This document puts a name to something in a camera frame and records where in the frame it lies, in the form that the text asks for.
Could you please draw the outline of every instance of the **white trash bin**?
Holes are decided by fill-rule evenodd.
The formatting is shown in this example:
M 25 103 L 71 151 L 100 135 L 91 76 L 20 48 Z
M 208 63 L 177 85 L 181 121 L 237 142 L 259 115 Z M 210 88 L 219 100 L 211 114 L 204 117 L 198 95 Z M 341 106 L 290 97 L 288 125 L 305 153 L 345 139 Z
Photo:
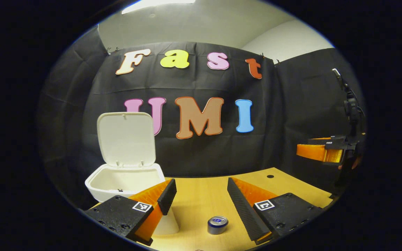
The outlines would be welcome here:
M 104 113 L 97 120 L 97 136 L 105 164 L 86 179 L 85 185 L 99 202 L 116 195 L 128 198 L 165 181 L 160 165 L 155 163 L 153 119 L 148 113 Z M 153 234 L 178 231 L 170 208 Z

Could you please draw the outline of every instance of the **black curtain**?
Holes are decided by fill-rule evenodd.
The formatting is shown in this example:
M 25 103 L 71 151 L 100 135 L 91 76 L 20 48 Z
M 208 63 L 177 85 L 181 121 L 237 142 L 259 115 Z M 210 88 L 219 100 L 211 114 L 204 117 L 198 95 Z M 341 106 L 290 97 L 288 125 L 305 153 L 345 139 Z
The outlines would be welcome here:
M 116 75 L 124 54 L 150 49 L 131 73 Z M 160 65 L 164 53 L 184 50 L 190 65 L 184 69 Z M 222 52 L 228 56 L 227 70 L 212 70 L 207 55 Z M 246 59 L 254 58 L 261 65 L 262 79 L 249 73 Z M 97 118 L 102 113 L 124 112 L 128 99 L 143 100 L 141 112 L 151 114 L 148 100 L 164 97 L 162 128 L 155 137 L 156 163 L 165 176 L 201 177 L 248 173 L 273 167 L 280 162 L 282 117 L 280 84 L 275 78 L 271 59 L 227 46 L 205 43 L 154 43 L 120 50 L 108 56 L 94 78 L 83 116 L 82 167 L 90 175 L 104 164 L 97 141 Z M 224 99 L 219 135 L 177 139 L 180 129 L 178 97 L 193 97 L 202 111 L 211 97 Z M 251 122 L 254 130 L 239 133 L 238 99 L 252 101 Z
M 131 73 L 116 75 L 124 54 L 150 49 Z M 164 53 L 184 50 L 187 68 L 166 68 Z M 207 55 L 228 56 L 227 70 L 212 70 Z M 256 59 L 262 79 L 252 77 L 246 59 Z M 272 59 L 228 46 L 206 43 L 153 43 L 107 54 L 97 27 L 78 39 L 59 59 L 40 97 L 38 124 L 41 154 L 56 186 L 80 208 L 96 201 L 84 181 L 104 164 L 97 139 L 102 113 L 124 112 L 124 102 L 142 99 L 141 112 L 151 114 L 148 100 L 164 97 L 162 127 L 155 137 L 156 163 L 165 176 L 207 177 L 249 173 L 270 167 L 334 192 L 337 167 L 296 156 L 308 138 L 347 134 L 345 93 L 331 69 L 337 68 L 364 100 L 351 67 L 334 48 L 314 51 L 274 65 Z M 208 99 L 224 99 L 219 135 L 177 139 L 178 97 L 193 97 L 201 111 Z M 238 99 L 252 101 L 254 130 L 239 133 Z
M 78 165 L 83 110 L 94 76 L 106 56 L 98 27 L 93 27 L 60 56 L 38 102 L 39 150 L 46 172 L 77 206 L 91 196 L 80 184 L 84 168 Z
M 346 93 L 333 68 L 347 81 L 366 111 L 359 82 L 337 49 L 313 51 L 276 64 L 284 104 L 282 161 L 277 168 L 318 188 L 338 192 L 334 186 L 340 174 L 337 167 L 296 155 L 297 144 L 305 144 L 309 138 L 350 132 L 343 106 Z

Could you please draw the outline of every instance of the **blue can lid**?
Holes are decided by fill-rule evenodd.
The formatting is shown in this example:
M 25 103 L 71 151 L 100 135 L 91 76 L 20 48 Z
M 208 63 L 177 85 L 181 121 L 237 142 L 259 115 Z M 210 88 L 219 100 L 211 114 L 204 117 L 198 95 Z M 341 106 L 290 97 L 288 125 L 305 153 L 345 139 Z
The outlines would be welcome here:
M 211 227 L 225 227 L 228 222 L 228 219 L 226 219 L 224 216 L 215 216 L 212 217 L 207 224 Z

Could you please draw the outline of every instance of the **yellow letter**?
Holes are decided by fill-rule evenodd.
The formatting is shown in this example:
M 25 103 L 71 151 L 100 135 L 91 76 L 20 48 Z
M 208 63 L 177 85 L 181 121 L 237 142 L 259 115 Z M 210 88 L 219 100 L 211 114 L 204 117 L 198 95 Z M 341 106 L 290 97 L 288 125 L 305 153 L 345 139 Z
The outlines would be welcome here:
M 176 68 L 185 68 L 188 67 L 189 63 L 187 62 L 188 53 L 183 50 L 172 50 L 167 51 L 165 53 L 165 57 L 161 60 L 161 65 L 163 67 L 176 67 Z
M 150 55 L 151 51 L 150 49 L 145 49 L 145 50 L 140 50 L 140 51 L 131 51 L 125 53 L 125 59 L 123 60 L 122 64 L 120 65 L 120 68 L 116 71 L 116 75 L 121 75 L 125 73 L 130 73 L 133 71 L 133 67 L 131 65 L 134 63 L 134 65 L 139 65 L 139 63 L 142 61 L 142 54 L 145 56 Z
M 224 99 L 213 97 L 207 101 L 204 111 L 201 112 L 192 97 L 180 97 L 174 101 L 180 107 L 180 130 L 176 134 L 179 139 L 191 138 L 190 123 L 196 134 L 200 136 L 207 123 L 206 135 L 218 135 L 223 132 L 221 128 L 221 106 Z

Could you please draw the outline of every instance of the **pink letter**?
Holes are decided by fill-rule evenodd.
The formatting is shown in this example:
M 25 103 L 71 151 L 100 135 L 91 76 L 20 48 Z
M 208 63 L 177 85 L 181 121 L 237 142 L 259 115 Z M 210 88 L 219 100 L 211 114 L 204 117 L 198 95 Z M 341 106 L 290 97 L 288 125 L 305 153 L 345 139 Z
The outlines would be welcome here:
M 151 105 L 151 117 L 153 118 L 153 129 L 155 135 L 161 131 L 162 127 L 162 106 L 166 99 L 161 97 L 150 98 L 148 103 Z
M 229 68 L 229 62 L 226 60 L 228 56 L 224 53 L 211 52 L 207 55 L 207 66 L 212 70 L 226 70 Z
M 127 112 L 137 113 L 142 103 L 143 101 L 141 99 L 129 99 L 125 101 L 124 105 L 126 107 Z

